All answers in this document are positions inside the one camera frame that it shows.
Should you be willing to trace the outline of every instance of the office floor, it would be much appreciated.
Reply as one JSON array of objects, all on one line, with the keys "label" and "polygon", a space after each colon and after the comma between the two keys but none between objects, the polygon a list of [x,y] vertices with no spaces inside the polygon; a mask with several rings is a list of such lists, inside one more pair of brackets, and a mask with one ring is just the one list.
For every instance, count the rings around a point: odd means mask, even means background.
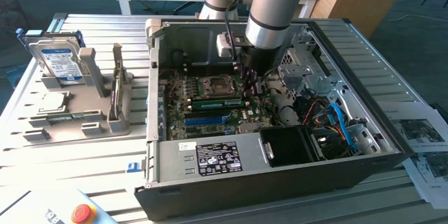
[{"label": "office floor", "polygon": [[[446,0],[398,0],[383,19],[371,42],[407,79],[411,86],[430,102],[438,102],[448,110],[448,22],[410,17],[399,22],[390,19],[415,14],[447,19]],[[116,1],[94,0],[19,0],[30,29],[46,29],[56,12],[74,14],[120,14]],[[182,2],[146,2],[160,15],[171,15]],[[140,2],[132,2],[132,13],[154,15],[143,10]],[[188,7],[180,15],[192,15],[202,9],[202,4]],[[14,29],[0,31],[0,112],[12,94],[12,87],[6,79],[6,67],[27,64],[31,59],[15,38]]]}]

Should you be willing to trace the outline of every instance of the red button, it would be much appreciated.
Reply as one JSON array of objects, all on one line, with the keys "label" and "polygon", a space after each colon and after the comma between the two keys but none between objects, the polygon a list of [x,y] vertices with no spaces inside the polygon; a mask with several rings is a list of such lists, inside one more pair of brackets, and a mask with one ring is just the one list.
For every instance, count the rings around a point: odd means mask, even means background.
[{"label": "red button", "polygon": [[90,220],[92,214],[94,211],[88,205],[79,205],[72,212],[72,222],[78,224],[86,223]]}]

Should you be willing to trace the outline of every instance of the printed diagram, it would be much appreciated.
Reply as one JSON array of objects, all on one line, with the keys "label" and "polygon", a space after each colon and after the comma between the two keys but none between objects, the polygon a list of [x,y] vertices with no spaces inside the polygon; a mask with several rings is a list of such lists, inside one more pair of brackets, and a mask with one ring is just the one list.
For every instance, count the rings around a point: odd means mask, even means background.
[{"label": "printed diagram", "polygon": [[448,182],[448,152],[423,152],[411,157],[427,183]]},{"label": "printed diagram", "polygon": [[411,143],[440,143],[443,137],[427,119],[392,120],[404,139]]}]

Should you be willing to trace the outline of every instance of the slotted aluminum table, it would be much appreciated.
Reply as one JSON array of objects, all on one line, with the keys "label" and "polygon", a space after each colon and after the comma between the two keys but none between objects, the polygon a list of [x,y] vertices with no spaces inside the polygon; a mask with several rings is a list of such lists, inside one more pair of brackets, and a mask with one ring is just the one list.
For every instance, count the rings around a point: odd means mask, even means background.
[{"label": "slotted aluminum table", "polygon": [[[136,76],[131,114],[136,131],[146,129],[150,58],[144,27],[150,17],[156,16],[68,15],[64,20],[55,20],[50,28],[83,32],[87,46],[96,49],[96,63],[103,73],[112,72],[114,68],[112,44],[123,44],[124,66]],[[340,19],[315,21],[378,101],[423,101],[350,23]],[[3,133],[14,126],[11,122],[30,102],[28,87],[38,76],[39,67],[32,60],[0,117]],[[124,169],[128,162],[144,156],[144,138],[7,149],[0,156],[0,209],[31,185],[58,180],[79,188],[119,223],[151,223],[134,195],[126,191],[130,174]],[[132,176],[143,178],[143,173]],[[183,222],[447,223],[448,210],[435,210],[422,200],[399,166],[372,175],[350,190],[180,217],[163,223]]]}]

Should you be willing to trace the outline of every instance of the hard disk label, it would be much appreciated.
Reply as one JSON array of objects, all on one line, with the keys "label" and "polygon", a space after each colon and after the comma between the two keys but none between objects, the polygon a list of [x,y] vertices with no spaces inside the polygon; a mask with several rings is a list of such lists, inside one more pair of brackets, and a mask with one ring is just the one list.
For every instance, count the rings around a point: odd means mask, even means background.
[{"label": "hard disk label", "polygon": [[82,79],[82,70],[78,63],[72,61],[72,50],[62,49],[43,49],[42,53],[46,57],[47,66],[51,68],[55,77],[58,77],[63,84],[75,84]]},{"label": "hard disk label", "polygon": [[202,176],[243,171],[236,142],[198,145],[196,155]]}]

